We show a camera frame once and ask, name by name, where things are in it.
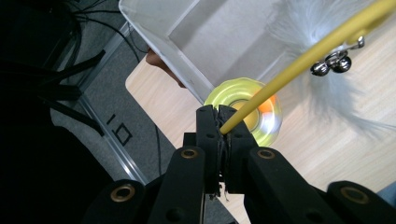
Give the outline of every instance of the yellow rod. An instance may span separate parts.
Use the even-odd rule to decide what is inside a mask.
[[[379,0],[347,20],[272,79],[224,123],[220,128],[220,132],[222,134],[228,133],[259,105],[336,47],[342,45],[346,41],[350,42],[350,38],[367,35],[380,23],[380,21],[383,21],[394,8],[396,8],[396,0]]]

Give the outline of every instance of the white feather duster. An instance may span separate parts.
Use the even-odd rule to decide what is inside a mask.
[[[268,24],[268,29],[273,37],[288,47],[288,54],[294,60],[371,2],[373,1],[280,0],[275,5],[276,14],[273,22]],[[332,120],[336,115],[358,131],[374,135],[378,129],[395,128],[358,116],[354,99],[359,91],[345,73],[330,72],[325,77],[315,77],[306,71],[306,74],[293,80],[288,88],[299,95],[300,102],[308,98],[311,111],[321,119]]]

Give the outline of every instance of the white container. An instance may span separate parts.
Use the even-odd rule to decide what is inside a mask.
[[[120,11],[202,103],[223,81],[267,82],[285,63],[265,30],[276,0],[120,0]]]

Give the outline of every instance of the black wire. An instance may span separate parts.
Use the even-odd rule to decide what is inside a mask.
[[[88,9],[90,9],[90,8],[93,8],[93,7],[97,7],[97,6],[99,6],[100,4],[102,4],[102,3],[104,3],[106,0],[103,0],[102,2],[100,2],[100,0],[96,0],[94,3],[92,3],[90,6],[87,6],[87,7],[84,7],[81,11],[85,11],[85,10],[88,10]]]
[[[129,43],[129,41],[128,41],[128,39],[125,37],[125,35],[123,35],[122,32],[120,32],[118,29],[116,29],[115,27],[111,26],[111,25],[108,24],[108,23],[105,23],[105,22],[102,22],[102,21],[98,21],[98,20],[95,20],[95,19],[84,18],[84,17],[80,17],[80,16],[76,16],[76,18],[78,18],[78,19],[83,19],[83,20],[86,20],[86,21],[94,21],[94,22],[97,22],[97,23],[99,23],[99,24],[102,24],[102,25],[104,25],[104,26],[106,26],[106,27],[112,29],[113,31],[115,31],[117,34],[119,34],[119,35],[125,40],[125,42],[126,42],[127,45],[129,46],[129,48],[130,48],[130,49],[132,50],[132,52],[134,53],[134,56],[136,57],[137,62],[140,63],[139,56],[137,55],[137,52],[136,52],[136,50],[134,49],[134,46],[132,46],[132,44]]]
[[[129,30],[129,36],[131,37],[131,41],[132,41],[132,44],[134,45],[134,47],[142,53],[148,53],[147,51],[144,51],[137,47],[136,43],[134,42],[134,36],[133,36],[134,30],[131,31],[131,24],[129,24],[129,22],[128,22],[128,30]]]
[[[157,152],[158,152],[158,173],[160,175],[163,174],[163,171],[161,169],[161,144],[160,144],[160,135],[158,134],[158,127],[155,125],[155,135],[157,137]]]
[[[119,10],[93,10],[93,11],[75,11],[73,12],[74,14],[92,14],[92,13],[115,13],[115,14],[121,14]]]
[[[81,26],[79,25],[79,23],[76,20],[76,44],[75,44],[75,47],[73,48],[73,52],[70,55],[70,58],[66,64],[65,68],[68,68],[75,64],[75,62],[77,60],[77,56],[79,54],[80,47],[81,47],[81,39],[82,39]]]

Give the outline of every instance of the metal clip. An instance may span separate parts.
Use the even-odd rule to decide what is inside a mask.
[[[361,49],[364,47],[364,37],[361,36],[358,39],[358,44],[354,46],[350,46],[343,50],[338,50],[336,52],[328,55],[324,62],[314,63],[311,67],[311,73],[314,76],[324,77],[326,76],[330,70],[332,69],[335,73],[345,73],[352,66],[352,60],[347,57],[348,50],[350,49]]]

